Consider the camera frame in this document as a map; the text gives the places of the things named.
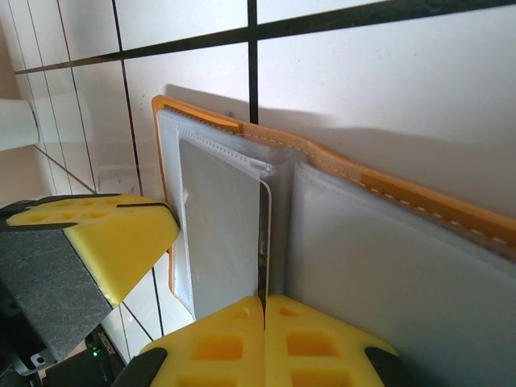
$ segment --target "white tile wall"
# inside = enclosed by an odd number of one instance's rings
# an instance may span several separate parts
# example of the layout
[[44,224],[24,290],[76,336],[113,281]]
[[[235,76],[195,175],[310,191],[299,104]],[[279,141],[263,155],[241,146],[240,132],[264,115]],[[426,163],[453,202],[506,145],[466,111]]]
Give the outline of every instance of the white tile wall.
[[131,59],[126,70],[144,194],[161,198],[152,97],[167,94],[248,119],[248,48],[234,44]]
[[511,7],[260,41],[260,123],[516,216],[515,18]]
[[116,0],[124,50],[245,27],[242,0]]
[[122,322],[122,311],[120,310],[120,306],[113,309],[104,319],[102,327],[106,332],[109,332],[111,342],[123,360],[128,363],[131,357],[129,356],[126,331]]
[[31,14],[27,0],[8,0],[13,19],[17,26],[19,45],[22,49],[25,67],[32,69],[41,66],[40,52],[32,26]]
[[65,170],[53,161],[50,161],[50,169],[52,170],[52,177],[56,187],[56,195],[71,195],[70,177]]
[[43,65],[68,60],[57,0],[28,0]]
[[127,341],[129,357],[132,358],[138,355],[151,340],[124,304],[120,306],[120,310],[122,311],[123,325],[125,326],[127,338],[129,339]]
[[164,254],[154,266],[160,298],[163,330],[167,335],[194,322],[189,311],[175,298],[169,288],[169,254]]
[[120,62],[81,66],[73,72],[97,191],[139,194]]
[[149,271],[127,295],[124,300],[126,307],[131,310],[134,317],[145,327],[152,339],[161,337],[160,316],[152,271]]
[[[257,0],[257,18],[268,23],[375,1]],[[240,0],[115,5],[124,50],[248,23],[248,2]],[[16,71],[119,51],[110,0],[4,0],[0,18]],[[515,216],[515,19],[510,6],[260,41],[260,123]],[[120,60],[17,75],[40,124],[40,168],[52,194],[138,194],[141,184],[144,194],[161,198],[151,109],[157,94],[249,119],[248,44],[195,41],[221,45],[125,60],[127,88]],[[162,330],[193,321],[169,291],[166,255],[155,274],[156,289],[149,272],[103,322],[126,361]]]
[[258,23],[262,24],[298,16],[320,14],[329,10],[363,6],[373,2],[380,2],[380,0],[304,0],[303,2],[257,0],[256,10]]
[[25,69],[25,64],[23,62],[22,50],[18,43],[15,21],[11,15],[8,1],[0,2],[0,21],[2,21],[12,68],[14,71],[23,70]]
[[57,195],[56,185],[54,184],[54,176],[52,174],[52,168],[50,166],[50,159],[46,157],[42,152],[36,153],[36,159],[40,167],[41,174],[43,176],[44,188],[51,195]]
[[45,73],[30,73],[27,76],[34,95],[35,112],[44,139],[44,150],[55,161],[61,165],[65,165],[56,119],[54,117],[50,96],[48,95]]
[[70,69],[51,70],[47,71],[46,75],[63,147],[64,166],[88,186],[94,187],[81,112],[73,87],[72,71]]
[[72,60],[119,50],[110,0],[60,0],[59,3]]

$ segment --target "white stitching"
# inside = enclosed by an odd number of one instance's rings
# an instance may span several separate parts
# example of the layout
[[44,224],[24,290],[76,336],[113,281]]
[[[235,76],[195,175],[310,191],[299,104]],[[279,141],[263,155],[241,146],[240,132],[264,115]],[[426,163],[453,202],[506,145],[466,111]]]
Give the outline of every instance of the white stitching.
[[[386,198],[390,199],[391,201],[398,202],[398,203],[404,204],[404,205],[406,205],[406,206],[411,206],[411,207],[415,208],[416,210],[420,210],[420,211],[426,212],[426,213],[428,213],[429,215],[434,216],[434,217],[436,217],[436,218],[444,219],[444,217],[443,217],[441,214],[437,213],[437,212],[429,211],[428,209],[426,209],[426,208],[424,208],[424,207],[422,207],[422,206],[415,206],[415,205],[413,205],[412,203],[408,202],[407,200],[403,200],[403,199],[400,199],[400,198],[395,198],[393,195],[390,195],[390,194],[388,194],[388,193],[381,192],[380,190],[375,189],[375,188],[373,188],[373,187],[369,187],[369,186],[367,186],[366,184],[364,184],[364,183],[362,183],[362,182],[358,181],[358,179],[356,179],[356,178],[354,178],[354,177],[350,177],[350,176],[349,176],[349,175],[347,175],[346,173],[343,173],[343,172],[339,171],[337,168],[333,167],[332,165],[329,165],[329,164],[325,163],[323,160],[320,160],[319,158],[315,157],[314,155],[312,155],[311,153],[309,153],[309,152],[307,152],[307,151],[305,151],[305,150],[303,150],[303,149],[296,148],[296,147],[293,147],[293,146],[288,145],[288,144],[286,144],[286,143],[282,143],[281,141],[277,141],[277,140],[275,140],[275,139],[270,139],[270,138],[263,137],[263,136],[260,136],[260,135],[252,135],[252,134],[250,134],[250,133],[234,133],[233,131],[228,131],[228,130],[226,130],[226,129],[222,129],[221,127],[216,127],[214,124],[207,123],[207,122],[202,121],[201,119],[197,119],[197,118],[195,118],[195,117],[193,117],[193,116],[191,116],[191,115],[183,114],[180,110],[175,110],[175,109],[173,109],[173,111],[177,112],[178,114],[184,115],[184,116],[186,116],[186,117],[188,117],[188,118],[190,118],[190,119],[193,119],[193,120],[195,120],[195,121],[198,121],[198,122],[200,122],[200,123],[203,123],[203,124],[205,124],[205,125],[209,125],[209,126],[211,126],[211,127],[214,127],[214,128],[216,128],[216,129],[218,129],[218,130],[220,130],[220,131],[222,130],[222,131],[225,131],[226,133],[230,133],[230,134],[232,134],[232,135],[239,135],[239,136],[244,136],[244,137],[253,137],[253,138],[256,138],[256,139],[262,139],[262,140],[264,140],[264,141],[268,141],[268,142],[273,143],[273,144],[279,144],[279,145],[281,145],[281,146],[283,146],[283,147],[287,147],[287,148],[295,149],[295,150],[297,150],[297,151],[299,151],[299,152],[304,153],[304,154],[305,154],[305,155],[307,155],[307,156],[313,157],[315,161],[317,161],[317,162],[318,162],[318,163],[320,163],[321,165],[323,165],[323,166],[325,166],[325,167],[329,168],[330,170],[334,171],[337,175],[339,175],[339,176],[341,176],[341,177],[344,177],[344,178],[345,178],[345,179],[347,179],[347,180],[353,181],[353,182],[355,182],[355,183],[357,183],[357,184],[361,185],[362,187],[364,187],[365,189],[367,189],[367,190],[369,190],[369,191],[373,191],[373,192],[374,192],[374,193],[376,193],[376,194],[380,194],[380,195],[382,195],[382,196],[385,196]],[[492,240],[493,242],[496,242],[496,243],[502,243],[502,244],[505,244],[505,245],[508,245],[508,244],[509,244],[506,240],[504,240],[504,239],[502,239],[502,238],[499,238],[499,237],[497,237],[497,236],[488,236],[488,235],[486,235],[486,234],[485,234],[484,232],[482,232],[482,231],[476,230],[476,229],[474,229],[474,228],[468,228],[468,227],[466,227],[466,226],[462,225],[461,223],[459,223],[459,222],[457,222],[457,221],[455,221],[455,220],[448,220],[447,222],[448,222],[448,223],[450,223],[450,224],[451,224],[451,225],[453,225],[453,226],[460,227],[460,228],[462,228],[462,229],[464,229],[464,230],[466,230],[466,231],[469,231],[469,232],[471,232],[471,233],[472,233],[472,234],[474,234],[474,235],[482,236],[482,237],[484,237],[484,238],[486,238],[486,239],[490,239],[490,240]]]

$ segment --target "black grout line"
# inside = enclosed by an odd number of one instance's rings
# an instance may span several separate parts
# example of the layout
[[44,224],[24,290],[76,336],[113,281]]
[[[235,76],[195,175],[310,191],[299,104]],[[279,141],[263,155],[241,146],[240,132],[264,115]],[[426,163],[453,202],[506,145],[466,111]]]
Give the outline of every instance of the black grout line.
[[135,155],[136,176],[138,177],[139,194],[143,195],[144,188],[142,185],[142,177],[141,177],[141,171],[140,171],[140,167],[139,167],[138,147],[136,146],[135,124],[132,119],[131,99],[129,98],[129,86],[127,84],[125,61],[121,60],[120,65],[122,66],[123,88],[126,92],[127,114],[129,115],[129,128],[131,129],[132,151],[133,151],[133,154]]
[[[117,35],[117,38],[119,41],[119,50],[120,50],[120,52],[122,52],[122,35],[120,34],[119,14],[116,10],[115,0],[112,0],[112,4],[113,4],[114,25],[116,27],[116,35]],[[139,194],[143,195],[144,188],[142,186],[141,171],[139,169],[139,158],[138,158],[138,147],[136,146],[135,124],[132,119],[131,98],[129,97],[129,86],[127,84],[126,64],[125,64],[124,60],[120,61],[120,65],[122,66],[123,88],[126,93],[127,113],[129,114],[129,128],[131,129],[132,151],[135,156],[136,176],[138,177]]]
[[[119,50],[122,52],[122,35],[120,34],[120,24],[119,24],[119,14],[116,9],[116,2],[115,0],[112,0],[113,4],[113,16],[114,16],[114,24],[116,27],[116,35],[119,42]],[[126,65],[124,62],[124,59],[121,59],[120,64],[122,66],[122,77],[123,77],[123,87],[126,93],[126,103],[127,103],[127,113],[129,114],[129,127],[131,129],[131,140],[132,140],[132,147],[133,147],[133,154],[135,155],[135,166],[136,166],[136,175],[138,176],[138,186],[139,186],[139,194],[144,194],[144,188],[142,186],[142,178],[141,178],[141,172],[139,169],[139,158],[138,158],[138,148],[136,146],[136,136],[135,136],[135,125],[132,119],[132,108],[131,108],[131,99],[129,97],[129,86],[127,84],[127,74],[126,74]],[[154,294],[156,295],[156,306],[158,310],[158,319],[160,321],[160,329],[161,329],[161,336],[164,335],[164,329],[163,329],[163,316],[161,315],[161,305],[160,305],[160,295],[158,294],[158,288],[156,283],[156,270],[152,268],[152,281],[154,282]]]
[[[59,19],[61,21],[61,28],[63,30],[63,37],[64,37],[64,41],[65,41],[64,45],[66,46],[66,53],[68,55],[68,60],[72,60],[72,57],[70,56],[70,49],[69,49],[69,46],[68,46],[68,40],[66,39],[66,32],[64,30],[65,29],[65,24],[63,23],[63,15],[61,14],[61,6],[59,4],[59,0],[56,0],[56,2],[57,2],[57,10],[59,11]],[[84,136],[84,144],[86,146],[86,154],[88,155],[89,171],[91,172],[91,180],[94,183],[95,193],[97,193],[97,186],[95,184],[95,176],[94,176],[94,167],[91,164],[91,155],[89,154],[88,139],[86,137],[86,129],[84,128],[84,119],[82,118],[81,102],[79,101],[79,93],[77,92],[77,84],[75,83],[75,75],[73,74],[73,68],[70,69],[70,73],[72,74],[73,90],[75,91],[75,98],[77,100],[77,107],[79,109],[79,117],[81,118],[82,134]]]
[[139,327],[142,328],[142,330],[145,332],[145,335],[151,340],[154,341],[152,336],[150,336],[147,332],[147,330],[144,328],[144,325],[137,319],[134,313],[132,313],[131,309],[129,309],[129,306],[127,306],[125,301],[122,301],[122,304],[126,307],[127,311],[131,314],[132,318],[138,323]]
[[[38,41],[38,35],[35,33],[34,19],[32,18],[31,6],[29,5],[29,1],[28,0],[27,0],[27,8],[29,10],[29,15],[31,16],[31,24],[32,24],[32,30],[34,31],[35,44],[38,47],[38,54],[40,55],[40,61],[41,61],[41,64],[43,65],[43,57],[41,56],[40,42]],[[64,166],[66,167],[65,151],[63,151],[63,144],[61,143],[61,137],[60,137],[60,134],[59,134],[59,127],[57,126],[56,112],[54,111],[54,105],[52,103],[52,97],[50,96],[50,89],[48,87],[47,74],[45,72],[43,72],[43,75],[44,75],[44,78],[45,78],[45,84],[47,85],[48,100],[50,101],[50,106],[52,108],[52,115],[54,117],[54,122],[56,123],[57,139],[59,140],[59,145],[60,145],[60,148],[61,148],[61,153],[63,155]],[[66,175],[66,178],[68,179],[68,184],[70,186],[70,192],[72,192],[72,182],[70,181],[70,177],[68,175]]]
[[164,336],[163,318],[161,316],[160,295],[158,294],[158,284],[156,281],[156,270],[154,268],[152,268],[152,281],[154,282],[154,293],[156,293],[156,304],[158,305],[158,318],[160,319],[161,337],[163,337]]
[[84,188],[86,188],[88,191],[90,191],[92,194],[95,194],[96,192],[94,191],[93,188],[89,187],[89,185],[87,185],[84,181],[82,181],[81,179],[79,179],[77,176],[75,176],[73,173],[71,173],[69,170],[67,170],[67,168],[65,168],[64,166],[62,166],[61,164],[59,164],[57,161],[55,161],[49,154],[47,154],[46,152],[44,152],[43,150],[41,150],[37,145],[34,146],[34,148],[36,148],[38,151],[40,151],[41,153],[43,153],[46,157],[48,157],[49,160],[51,160],[55,165],[57,165],[59,168],[61,168],[63,171],[66,172],[66,174],[68,175],[69,179],[70,177],[72,177],[73,179],[75,179],[77,181],[77,183],[79,183],[80,185],[82,185]]
[[[15,16],[13,15],[13,10],[12,8],[10,7],[10,0],[7,1],[7,4],[9,6],[9,11],[10,11],[10,16],[11,18],[13,19],[13,26],[15,26],[15,34],[16,34],[16,40],[18,41],[18,47],[19,47],[19,53],[21,54],[22,56],[22,61],[23,61],[23,67],[26,69],[27,68],[27,64],[25,63],[25,56],[23,55],[23,50],[22,50],[22,44],[20,43],[19,41],[19,35],[18,35],[18,28],[16,27],[16,22],[15,22]],[[38,125],[40,126],[40,130],[41,130],[41,137],[43,138],[43,146],[45,148],[45,151],[47,150],[47,144],[45,143],[45,138],[43,136],[43,128],[41,127],[41,122],[40,122],[40,117],[38,116],[38,110],[35,108],[35,98],[34,98],[34,92],[32,91],[32,85],[31,85],[31,80],[27,74],[27,83],[29,85],[29,89],[31,90],[31,96],[32,96],[32,102],[34,103],[34,110],[35,110],[35,115],[36,117],[38,118],[37,119],[37,122],[38,122]],[[56,188],[56,179],[54,179],[54,173],[52,171],[52,167],[50,166],[50,160],[47,159],[47,162],[48,162],[48,168],[50,169],[50,176],[52,177],[52,184],[54,185],[54,189],[57,191],[57,188]]]
[[116,37],[119,42],[119,51],[122,52],[122,35],[120,34],[119,13],[116,10],[116,1],[111,0],[111,3],[113,4],[114,26],[116,28]]
[[129,342],[127,341],[126,324],[123,321],[122,307],[121,306],[119,306],[119,312],[120,312],[120,320],[122,322],[123,338],[126,340],[127,357],[129,358],[129,361],[131,361],[131,352],[129,351]]
[[256,0],[248,0],[249,121],[258,123],[258,37]]
[[[267,40],[294,35],[309,34],[321,31],[333,31],[345,28],[371,26],[375,24],[394,23],[411,19],[423,19],[434,16],[484,10],[499,6],[516,4],[516,0],[449,0],[419,1],[388,0],[354,6],[342,10],[331,10],[321,14],[301,16],[277,22],[258,24],[256,39]],[[51,69],[65,69],[83,65],[93,65],[102,62],[127,60],[144,56],[154,56],[172,52],[190,51],[199,48],[212,48],[228,44],[245,43],[250,40],[250,27],[215,32],[208,35],[195,36],[182,40],[153,44],[130,50],[112,52],[106,55],[71,60],[64,63],[51,64],[35,69],[25,69],[16,72],[35,73]]]

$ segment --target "orange leather edge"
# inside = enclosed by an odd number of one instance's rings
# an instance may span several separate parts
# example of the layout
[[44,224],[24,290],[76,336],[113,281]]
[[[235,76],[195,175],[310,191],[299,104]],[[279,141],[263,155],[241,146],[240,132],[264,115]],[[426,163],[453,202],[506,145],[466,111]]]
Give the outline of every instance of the orange leather edge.
[[[158,110],[173,109],[261,144],[297,149],[307,155],[308,162],[315,168],[350,181],[386,200],[396,202],[400,206],[419,213],[435,223],[456,231],[516,261],[516,219],[462,202],[387,173],[376,171],[330,151],[314,141],[285,131],[228,118],[222,114],[165,96],[154,97],[152,107],[155,121]],[[156,135],[158,141],[160,141],[157,123]],[[166,197],[163,166],[162,164],[160,166]]]

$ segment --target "cable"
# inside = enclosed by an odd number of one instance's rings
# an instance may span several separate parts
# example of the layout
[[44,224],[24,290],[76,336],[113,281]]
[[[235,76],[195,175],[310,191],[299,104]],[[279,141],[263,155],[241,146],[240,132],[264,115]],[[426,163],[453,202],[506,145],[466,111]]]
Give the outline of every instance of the cable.
[[7,367],[3,372],[2,372],[2,375],[0,375],[0,378],[2,378],[6,373],[7,371],[14,371],[13,369],[13,366],[10,365],[9,367]]

